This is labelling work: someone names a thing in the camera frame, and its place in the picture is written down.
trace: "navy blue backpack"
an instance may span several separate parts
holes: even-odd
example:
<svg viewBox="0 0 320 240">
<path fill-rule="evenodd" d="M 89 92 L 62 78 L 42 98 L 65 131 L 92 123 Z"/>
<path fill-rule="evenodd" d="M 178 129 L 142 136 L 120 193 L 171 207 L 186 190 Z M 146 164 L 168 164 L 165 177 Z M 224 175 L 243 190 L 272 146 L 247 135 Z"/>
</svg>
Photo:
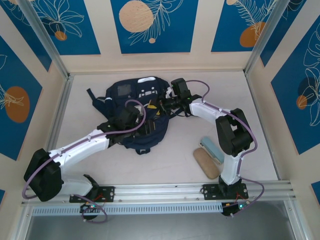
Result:
<svg viewBox="0 0 320 240">
<path fill-rule="evenodd" d="M 118 81 L 106 90 L 105 97 L 96 98 L 90 88 L 87 92 L 92 99 L 92 105 L 107 119 L 118 117 L 129 99 L 138 100 L 143 104 L 146 121 L 154 122 L 154 131 L 149 134 L 125 137 L 121 142 L 127 149 L 135 149 L 137 154 L 142 155 L 149 153 L 150 148 L 161 142 L 166 134 L 169 119 L 175 116 L 173 114 L 157 115 L 158 109 L 147 107 L 150 100 L 166 95 L 168 89 L 170 89 L 168 82 L 159 77 L 150 76 Z"/>
</svg>

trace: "purple cable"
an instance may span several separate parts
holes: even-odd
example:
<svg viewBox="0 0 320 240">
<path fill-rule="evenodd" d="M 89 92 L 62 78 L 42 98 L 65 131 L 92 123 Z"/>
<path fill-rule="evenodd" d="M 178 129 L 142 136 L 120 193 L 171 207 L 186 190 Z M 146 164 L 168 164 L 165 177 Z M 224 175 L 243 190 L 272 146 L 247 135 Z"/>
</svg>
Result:
<svg viewBox="0 0 320 240">
<path fill-rule="evenodd" d="M 139 101 L 137 101 L 137 100 L 134 100 L 134 99 L 129 99 L 129 100 L 127 100 L 124 105 L 127 106 L 127 104 L 128 104 L 129 102 L 134 102 L 134 103 L 139 104 L 139 105 L 141 106 L 142 111 L 143 111 L 143 118 L 142 118 L 142 121 L 140 122 L 140 124 L 139 124 L 138 126 L 132 128 L 132 129 L 128 129 L 128 130 L 109 131 L 109 132 L 100 133 L 100 134 L 97 134 L 97 135 L 92 136 L 91 139 L 95 139 L 95 138 L 98 138 L 98 137 L 101 137 L 101 136 L 106 136 L 106 135 L 111 135 L 111 134 L 127 134 L 127 133 L 131 133 L 131 132 L 139 129 L 139 128 L 145 123 L 145 120 L 146 120 L 146 110 L 145 110 L 145 107 L 142 105 L 141 102 L 139 102 Z M 79 145 L 81 145 L 81 144 L 83 144 L 83 143 L 85 143 L 85 142 L 88 142 L 88 141 L 90 141 L 90 140 L 89 140 L 89 139 L 83 139 L 83 140 L 81 140 L 81 141 L 79 141 L 79 142 L 76 142 L 75 144 L 67 147 L 67 148 L 64 149 L 64 150 L 62 150 L 62 151 L 61 151 L 61 154 L 64 154 L 64 153 L 66 153 L 67 151 L 69 151 L 69 150 L 71 150 L 71 149 L 73 149 L 73 148 L 75 148 L 75 147 L 77 147 L 77 146 L 79 146 Z M 50 163 L 52 160 L 56 159 L 58 156 L 59 156 L 59 154 L 56 154 L 56 155 L 52 156 L 51 158 L 49 158 L 49 159 L 48 159 L 47 161 L 45 161 L 41 166 L 39 166 L 39 167 L 33 172 L 33 174 L 28 178 L 28 180 L 26 181 L 26 183 L 25 183 L 25 185 L 24 185 L 24 187 L 23 187 L 23 190 L 22 190 L 22 197 L 23 197 L 24 199 L 29 200 L 29 199 L 34 199 L 34 198 L 37 197 L 36 195 L 34 195 L 34 196 L 27 196 L 27 195 L 26 195 L 26 191 L 27 191 L 27 188 L 28 188 L 29 184 L 30 184 L 31 181 L 35 178 L 35 176 L 36 176 L 48 163 Z"/>
<path fill-rule="evenodd" d="M 225 110 L 223 110 L 223 109 L 220 109 L 219 107 L 214 106 L 214 105 L 212 105 L 212 104 L 210 104 L 210 103 L 205 102 L 205 96 L 206 96 L 206 95 L 209 93 L 209 91 L 210 91 L 210 86 L 209 86 L 207 83 L 205 83 L 204 81 L 201 81 L 201 80 L 188 80 L 188 81 L 185 81 L 185 82 L 186 82 L 186 83 L 188 83 L 188 82 L 197 82 L 197 83 L 202 83 L 202 84 L 206 85 L 207 91 L 206 91 L 205 94 L 202 96 L 201 101 L 202 101 L 205 105 L 207 105 L 207 106 L 209 106 L 209 107 L 211 107 L 211 108 L 213 108 L 213 109 L 216 109 L 216 110 L 218 110 L 218 111 L 221 110 L 222 113 L 224 113 L 224 114 L 226 114 L 226 115 L 229 115 L 229 116 L 232 117 L 233 119 L 237 120 L 242 126 L 244 126 L 244 128 L 245 128 L 245 129 L 249 132 L 249 134 L 251 135 L 251 137 L 252 137 L 252 139 L 253 139 L 253 141 L 254 141 L 254 148 L 251 149 L 251 150 L 249 150 L 249 151 L 245 151 L 245 152 L 243 152 L 243 153 L 241 154 L 240 160 L 239 160 L 239 164 L 238 164 L 238 169 L 237 169 L 237 171 L 236 171 L 236 173 L 239 174 L 239 173 L 240 173 L 241 164 L 242 164 L 242 159 L 244 158 L 244 156 L 247 155 L 247 154 L 249 154 L 249 153 L 254 152 L 254 151 L 257 150 L 257 148 L 258 148 L 258 141 L 257 141 L 254 133 L 251 131 L 251 129 L 249 128 L 249 126 L 248 126 L 246 123 L 244 123 L 244 121 L 242 121 L 241 119 L 239 119 L 238 117 L 236 117 L 236 116 L 233 115 L 232 113 L 230 113 L 230 112 L 228 112 L 228 111 L 225 111 Z M 241 178 L 242 180 L 245 180 L 245 181 L 248 181 L 248 182 L 251 182 L 251 183 L 254 183 L 254 184 L 258 184 L 258 185 L 260 185 L 260 186 L 262 187 L 262 191 L 261 191 L 261 193 L 259 194 L 259 196 L 257 196 L 249 205 L 247 205 L 246 207 L 244 207 L 244 208 L 242 209 L 242 210 L 244 210 L 244 209 L 247 209 L 247 208 L 248 208 L 249 206 L 251 206 L 252 204 L 254 204 L 259 198 L 261 198 L 261 196 L 262 196 L 262 195 L 264 194 L 264 192 L 265 192 L 265 186 L 264 186 L 262 183 L 258 182 L 258 181 L 250 180 L 250 179 L 247 179 L 247 178 L 244 178 L 244 177 L 240 177 L 240 178 Z"/>
</svg>

